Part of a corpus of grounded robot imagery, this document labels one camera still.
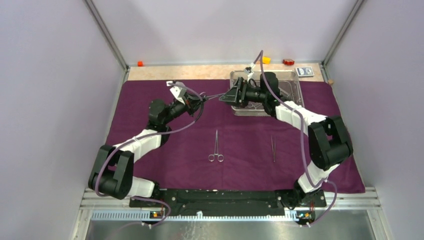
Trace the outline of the steel forceps clamp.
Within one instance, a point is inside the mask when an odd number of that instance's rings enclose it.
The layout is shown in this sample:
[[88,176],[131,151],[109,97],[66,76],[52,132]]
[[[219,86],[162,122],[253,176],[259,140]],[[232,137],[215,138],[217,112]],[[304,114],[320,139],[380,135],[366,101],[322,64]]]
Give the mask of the steel forceps clamp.
[[203,95],[201,95],[201,97],[204,101],[208,101],[208,100],[212,100],[212,99],[215,99],[215,98],[219,98],[219,97],[223,96],[224,94],[225,93],[219,93],[219,94],[214,94],[214,95],[203,94]]

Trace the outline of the purple cloth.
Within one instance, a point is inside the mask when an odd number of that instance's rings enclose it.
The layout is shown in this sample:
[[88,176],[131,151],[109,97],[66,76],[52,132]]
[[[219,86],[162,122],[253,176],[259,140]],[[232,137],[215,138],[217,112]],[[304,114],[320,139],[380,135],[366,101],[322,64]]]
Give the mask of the purple cloth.
[[[224,93],[229,80],[181,80],[197,93]],[[340,110],[332,88],[325,82],[301,81],[305,107],[325,116]],[[155,99],[173,100],[165,80],[130,80],[123,84],[106,139],[117,145],[141,133],[148,123],[149,104]],[[218,130],[223,162],[210,162]],[[275,162],[271,138],[276,140]],[[133,175],[159,183],[161,188],[274,191],[292,189],[304,173],[300,131],[264,116],[236,116],[230,105],[208,100],[200,119],[189,128],[170,135],[160,148],[134,164]],[[338,193],[364,193],[365,186],[353,156],[330,174]]]

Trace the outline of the metal mesh instrument tray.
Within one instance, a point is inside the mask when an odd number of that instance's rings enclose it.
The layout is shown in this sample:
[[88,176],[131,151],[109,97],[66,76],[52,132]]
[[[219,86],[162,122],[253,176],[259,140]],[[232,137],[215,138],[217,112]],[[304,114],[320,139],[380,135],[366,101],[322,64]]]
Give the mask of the metal mesh instrument tray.
[[[298,75],[293,70],[265,70],[273,72],[278,79],[278,88],[280,94],[287,97],[299,106],[304,107],[303,94],[299,83]],[[268,117],[263,106],[259,102],[249,102],[245,108],[231,107],[235,116],[239,117]]]

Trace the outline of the steel hemostat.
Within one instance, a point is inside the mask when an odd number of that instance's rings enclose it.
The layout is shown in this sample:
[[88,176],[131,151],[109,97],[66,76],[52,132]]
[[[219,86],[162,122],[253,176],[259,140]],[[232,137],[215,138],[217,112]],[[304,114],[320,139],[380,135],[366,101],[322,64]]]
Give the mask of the steel hemostat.
[[214,149],[213,149],[213,153],[208,155],[208,160],[210,162],[218,161],[220,163],[224,161],[224,155],[219,153],[219,133],[218,133],[218,130],[215,131]]

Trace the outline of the steel needle holder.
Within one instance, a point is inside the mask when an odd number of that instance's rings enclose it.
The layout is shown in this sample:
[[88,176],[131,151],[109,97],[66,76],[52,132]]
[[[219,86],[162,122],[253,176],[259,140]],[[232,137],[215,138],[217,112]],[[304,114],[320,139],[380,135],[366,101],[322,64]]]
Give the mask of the steel needle holder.
[[271,136],[271,150],[272,150],[272,160],[276,162],[276,138]]

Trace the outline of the blue playing card deck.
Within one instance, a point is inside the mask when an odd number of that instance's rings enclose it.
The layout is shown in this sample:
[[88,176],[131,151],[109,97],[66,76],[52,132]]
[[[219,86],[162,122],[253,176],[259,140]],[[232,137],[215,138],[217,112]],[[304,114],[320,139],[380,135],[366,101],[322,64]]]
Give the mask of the blue playing card deck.
[[299,78],[310,78],[315,76],[314,70],[311,66],[296,67],[295,71]]

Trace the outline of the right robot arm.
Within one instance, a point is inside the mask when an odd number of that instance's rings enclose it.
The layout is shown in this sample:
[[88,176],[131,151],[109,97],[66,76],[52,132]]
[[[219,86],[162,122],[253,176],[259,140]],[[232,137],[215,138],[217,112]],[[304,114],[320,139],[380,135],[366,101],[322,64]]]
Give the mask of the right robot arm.
[[353,154],[347,128],[340,116],[325,116],[307,110],[281,94],[274,72],[264,72],[259,86],[239,77],[234,86],[219,98],[230,106],[244,108],[260,103],[264,111],[283,123],[300,130],[301,157],[304,173],[289,192],[299,206],[307,206],[329,175]]

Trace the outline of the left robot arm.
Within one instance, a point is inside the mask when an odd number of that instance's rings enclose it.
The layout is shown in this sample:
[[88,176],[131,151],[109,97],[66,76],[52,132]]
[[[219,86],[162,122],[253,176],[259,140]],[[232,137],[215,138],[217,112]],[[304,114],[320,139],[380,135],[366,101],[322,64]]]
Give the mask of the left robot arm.
[[148,122],[141,133],[115,145],[102,145],[88,179],[88,187],[98,196],[122,200],[141,197],[149,207],[160,202],[159,185],[134,176],[134,164],[147,153],[160,148],[174,131],[168,124],[184,113],[202,113],[206,98],[185,93],[181,99],[166,104],[161,99],[150,102]]

